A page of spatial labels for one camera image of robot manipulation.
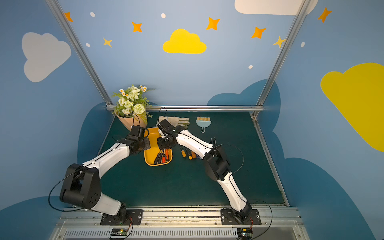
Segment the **yellow plastic storage box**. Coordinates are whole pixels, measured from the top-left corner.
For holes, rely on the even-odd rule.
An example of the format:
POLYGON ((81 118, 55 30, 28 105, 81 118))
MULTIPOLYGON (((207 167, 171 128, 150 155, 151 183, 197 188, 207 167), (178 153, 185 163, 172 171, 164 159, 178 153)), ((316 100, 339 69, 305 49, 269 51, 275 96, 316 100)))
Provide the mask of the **yellow plastic storage box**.
POLYGON ((159 128, 148 129, 148 140, 150 148, 144 151, 145 161, 151 167, 169 164, 173 159, 171 149, 161 150, 158 146, 158 138, 161 137, 159 128))

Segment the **black handle long screwdriver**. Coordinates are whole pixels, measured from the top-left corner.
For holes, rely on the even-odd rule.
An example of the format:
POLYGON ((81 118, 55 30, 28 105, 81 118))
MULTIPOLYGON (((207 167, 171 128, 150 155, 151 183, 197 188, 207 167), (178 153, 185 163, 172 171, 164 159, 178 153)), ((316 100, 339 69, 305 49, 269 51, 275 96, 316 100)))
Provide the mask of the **black handle long screwdriver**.
POLYGON ((186 148, 186 151, 187 151, 188 158, 189 158, 190 160, 192 160, 193 157, 192 157, 191 151, 190 151, 188 148, 186 148))

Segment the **orange brown handle screwdriver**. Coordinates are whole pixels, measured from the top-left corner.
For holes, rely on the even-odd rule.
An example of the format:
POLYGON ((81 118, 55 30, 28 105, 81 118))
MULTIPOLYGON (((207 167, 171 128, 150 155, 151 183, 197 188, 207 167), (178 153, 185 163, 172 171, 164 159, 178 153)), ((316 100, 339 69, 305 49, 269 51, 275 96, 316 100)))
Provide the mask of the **orange brown handle screwdriver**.
POLYGON ((192 158, 193 158, 193 159, 196 159, 196 158, 197 158, 197 156, 196 156, 196 153, 195 153, 195 152, 191 151, 191 155, 192 155, 192 158))

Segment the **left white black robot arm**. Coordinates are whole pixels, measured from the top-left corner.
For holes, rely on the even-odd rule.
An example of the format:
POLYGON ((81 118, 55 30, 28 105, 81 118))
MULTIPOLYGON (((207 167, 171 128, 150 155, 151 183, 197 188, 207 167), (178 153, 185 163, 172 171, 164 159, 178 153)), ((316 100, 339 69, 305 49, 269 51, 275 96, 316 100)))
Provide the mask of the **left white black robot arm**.
POLYGON ((81 165, 70 165, 62 185, 60 200, 110 216, 121 215, 123 203, 102 193, 101 178, 121 160, 150 148, 147 138, 137 141, 123 139, 92 160, 81 165))

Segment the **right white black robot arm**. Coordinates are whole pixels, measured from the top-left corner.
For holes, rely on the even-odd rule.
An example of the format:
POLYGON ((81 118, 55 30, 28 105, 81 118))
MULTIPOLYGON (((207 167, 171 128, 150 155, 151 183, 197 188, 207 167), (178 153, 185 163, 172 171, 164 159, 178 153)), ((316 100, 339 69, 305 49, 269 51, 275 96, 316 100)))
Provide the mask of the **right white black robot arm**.
POLYGON ((204 162, 206 174, 222 187, 230 201, 232 210, 235 212, 235 216, 241 221, 249 217, 252 206, 237 186, 230 161, 222 146, 207 143, 184 128, 171 129, 170 131, 160 129, 159 132, 162 135, 162 144, 167 147, 178 144, 199 156, 204 162))

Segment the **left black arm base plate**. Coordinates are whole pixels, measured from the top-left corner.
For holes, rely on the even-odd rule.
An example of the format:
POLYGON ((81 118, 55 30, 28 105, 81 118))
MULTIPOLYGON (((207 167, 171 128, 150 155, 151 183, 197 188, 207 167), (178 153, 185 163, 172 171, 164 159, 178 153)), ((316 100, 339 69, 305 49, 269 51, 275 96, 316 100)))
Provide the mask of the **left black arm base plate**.
POLYGON ((142 209, 126 209, 115 216, 103 214, 101 226, 139 226, 143 218, 142 209))

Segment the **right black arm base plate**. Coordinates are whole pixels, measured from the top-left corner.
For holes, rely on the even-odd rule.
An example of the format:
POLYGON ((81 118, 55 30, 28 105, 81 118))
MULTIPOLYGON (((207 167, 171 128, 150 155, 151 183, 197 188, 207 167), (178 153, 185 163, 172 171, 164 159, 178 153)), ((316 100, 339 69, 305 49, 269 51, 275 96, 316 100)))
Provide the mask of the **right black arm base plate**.
POLYGON ((246 218, 240 216, 231 208, 223 208, 220 211, 222 225, 261 225, 261 216, 257 209, 252 209, 246 218))

